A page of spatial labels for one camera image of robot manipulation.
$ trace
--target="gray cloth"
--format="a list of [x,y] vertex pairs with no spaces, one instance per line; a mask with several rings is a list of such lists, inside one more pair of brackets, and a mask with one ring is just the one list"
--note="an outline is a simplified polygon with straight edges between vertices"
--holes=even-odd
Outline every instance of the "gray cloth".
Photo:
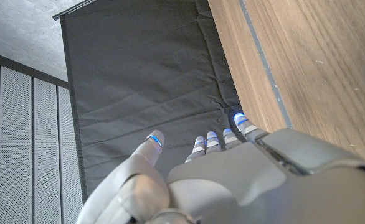
[[97,0],[62,32],[88,194],[154,129],[166,178],[198,135],[230,126],[239,99],[206,0]]

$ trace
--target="blue led light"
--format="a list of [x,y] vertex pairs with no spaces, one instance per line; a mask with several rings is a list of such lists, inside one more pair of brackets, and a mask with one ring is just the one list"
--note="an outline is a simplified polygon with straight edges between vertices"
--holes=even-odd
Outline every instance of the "blue led light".
[[156,143],[158,143],[160,145],[160,147],[162,147],[162,144],[159,142],[159,140],[156,138],[156,136],[150,135],[149,138],[152,138]]
[[237,126],[239,126],[240,124],[242,124],[243,122],[245,122],[245,121],[247,121],[247,119],[245,119],[245,120],[243,120],[243,121],[239,121],[238,123],[237,123]]
[[236,120],[237,118],[241,117],[241,116],[245,116],[243,113],[237,113],[234,116],[234,120]]

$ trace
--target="gray robot arm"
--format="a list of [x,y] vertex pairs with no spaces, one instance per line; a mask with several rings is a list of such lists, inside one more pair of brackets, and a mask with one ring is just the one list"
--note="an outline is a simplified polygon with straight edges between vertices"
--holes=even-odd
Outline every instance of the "gray robot arm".
[[365,161],[289,129],[267,133],[243,114],[199,136],[166,181],[154,131],[91,194],[77,223],[365,223]]

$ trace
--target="wooden surface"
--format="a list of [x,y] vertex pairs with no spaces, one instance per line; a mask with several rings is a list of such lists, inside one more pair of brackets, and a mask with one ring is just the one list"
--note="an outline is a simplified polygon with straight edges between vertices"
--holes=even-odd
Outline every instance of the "wooden surface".
[[242,11],[236,14],[230,10],[238,1],[209,1],[209,4],[246,117],[262,129],[276,131],[286,127],[256,46],[247,38],[250,31],[245,17]]
[[[240,99],[249,97],[243,90],[249,83],[265,78],[263,65],[248,60],[259,57],[257,49],[240,51],[239,46],[254,44],[253,33],[242,22],[247,10],[293,129],[365,158],[365,0],[243,2],[244,10],[239,0],[209,0]],[[248,71],[237,72],[246,63]],[[272,106],[256,108],[263,101],[276,99],[270,93],[255,104],[241,103],[245,113],[280,113]],[[266,129],[280,128],[280,119],[276,121]]]

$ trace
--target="robot finger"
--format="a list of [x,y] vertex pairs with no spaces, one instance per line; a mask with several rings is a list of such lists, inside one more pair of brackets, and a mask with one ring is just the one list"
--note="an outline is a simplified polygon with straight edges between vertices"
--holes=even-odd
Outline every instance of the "robot finger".
[[242,144],[242,142],[238,140],[237,136],[235,136],[235,134],[229,128],[226,128],[222,135],[224,137],[226,150],[232,149]]
[[219,143],[219,139],[217,138],[217,135],[213,131],[209,131],[207,134],[207,149],[206,154],[212,153],[212,152],[221,152],[221,146]]
[[196,138],[194,149],[192,150],[191,155],[185,160],[185,162],[190,162],[195,158],[204,156],[206,150],[206,140],[204,137],[199,136]]
[[248,133],[258,129],[258,127],[254,126],[242,113],[238,113],[234,116],[234,122],[237,125],[239,131],[244,135],[245,139],[248,139]]

